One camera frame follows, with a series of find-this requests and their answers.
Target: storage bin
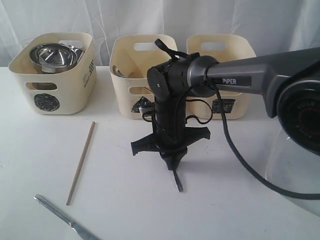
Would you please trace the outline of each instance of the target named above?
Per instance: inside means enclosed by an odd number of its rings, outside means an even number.
[[[39,44],[77,41],[84,54],[75,67],[61,73],[41,73],[33,67],[30,50]],[[39,114],[67,115],[79,112],[87,103],[96,82],[92,36],[81,32],[53,32],[36,37],[9,64],[9,70],[19,83],[25,99]],[[39,83],[54,86],[37,89]]]
[[[155,101],[147,81],[148,69],[170,59],[166,52],[157,48],[156,39],[177,50],[175,40],[162,34],[127,35],[114,43],[110,74],[119,111],[127,118],[141,119],[140,102]]]
[[[199,52],[201,56],[212,56],[219,62],[256,57],[248,41],[234,34],[193,35],[187,40],[187,52],[188,54]],[[220,94],[228,119],[238,119],[245,114],[250,103],[249,94],[230,91],[221,91]],[[200,99],[212,106],[213,119],[221,119],[216,95]],[[193,115],[201,119],[209,119],[211,116],[210,109],[203,102],[187,102],[187,107]]]

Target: white tabletop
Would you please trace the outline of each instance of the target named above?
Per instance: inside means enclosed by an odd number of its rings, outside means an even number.
[[[0,239],[79,240],[38,204],[41,194],[103,240],[318,240],[320,219],[255,180],[238,162],[219,120],[211,140],[189,147],[178,172],[184,193],[158,153],[132,155],[130,143],[151,124],[122,117],[108,67],[86,107],[74,115],[39,115],[0,68]],[[92,121],[97,125],[70,206],[66,200]],[[232,139],[264,175],[277,119],[260,96],[229,121]]]

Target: clear plastic container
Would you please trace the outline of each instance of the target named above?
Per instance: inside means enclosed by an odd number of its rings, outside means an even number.
[[[289,191],[320,193],[320,156],[302,148],[280,130],[268,158],[266,178]],[[320,217],[320,200],[287,199]]]

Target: metal bowl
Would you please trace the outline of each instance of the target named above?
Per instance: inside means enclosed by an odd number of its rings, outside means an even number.
[[[74,68],[83,53],[81,49],[74,46],[61,43],[43,43],[33,47],[29,57],[37,71],[57,74]]]

